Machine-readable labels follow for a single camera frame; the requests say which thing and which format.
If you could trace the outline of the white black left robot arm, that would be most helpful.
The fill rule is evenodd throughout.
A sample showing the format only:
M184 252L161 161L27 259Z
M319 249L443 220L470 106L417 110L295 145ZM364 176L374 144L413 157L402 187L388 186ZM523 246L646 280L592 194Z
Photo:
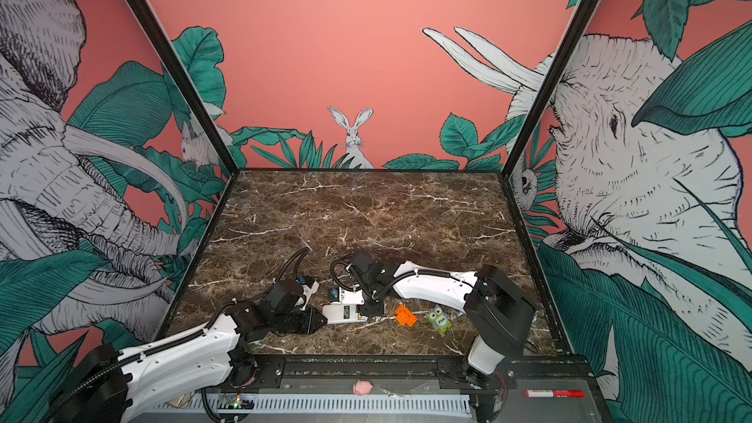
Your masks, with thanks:
M127 422L191 391L217 386L244 389L264 374L253 344L267 334L311 335L326 325L309 299L311 276L283 279L266 293L230 301L210 320L166 339L89 352L52 394L44 422Z

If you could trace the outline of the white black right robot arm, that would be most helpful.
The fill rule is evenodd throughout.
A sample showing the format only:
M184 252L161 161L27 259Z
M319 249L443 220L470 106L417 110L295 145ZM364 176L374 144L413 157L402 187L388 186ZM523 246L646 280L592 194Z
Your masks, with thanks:
M536 306L500 268L485 264L470 272L425 268L414 262L378 262L357 254L346 267L364 301L387 297L420 300L464 313L477 337L467 356L471 369L490 376L508 358L524 354Z

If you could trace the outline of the white red remote control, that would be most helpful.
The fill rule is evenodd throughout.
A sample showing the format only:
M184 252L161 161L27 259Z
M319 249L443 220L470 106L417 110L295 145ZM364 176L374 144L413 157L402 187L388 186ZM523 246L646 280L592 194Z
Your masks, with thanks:
M328 325L363 323L367 321L367 317L358 311L358 305L356 304L332 303L324 305L321 313L326 318Z

